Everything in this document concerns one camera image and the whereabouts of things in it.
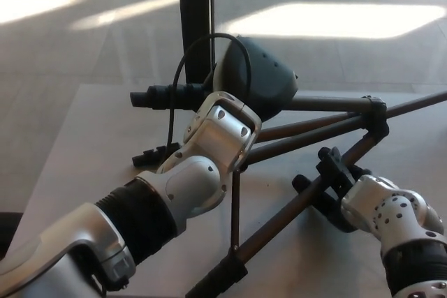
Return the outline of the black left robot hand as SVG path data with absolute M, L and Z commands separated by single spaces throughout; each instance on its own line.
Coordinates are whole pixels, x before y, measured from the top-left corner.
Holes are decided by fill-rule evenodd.
M 245 58 L 240 46 L 230 42 L 217 62 L 214 91 L 225 91 L 246 103 L 262 121 L 279 114 L 298 91 L 298 77 L 286 64 L 253 39 L 239 36 L 249 55 L 251 84 L 247 84 Z

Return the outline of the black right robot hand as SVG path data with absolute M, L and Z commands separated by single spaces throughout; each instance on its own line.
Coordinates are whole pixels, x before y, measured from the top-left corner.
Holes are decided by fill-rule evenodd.
M 317 210 L 327 221 L 344 233 L 357 230 L 342 213 L 342 198 L 368 170 L 357 166 L 357 162 L 372 149 L 372 146 L 357 144 L 341 155 L 338 148 L 324 147 L 318 152 L 319 176 L 310 180 L 302 174 L 296 175 L 292 186 L 302 201 L 301 211 Z

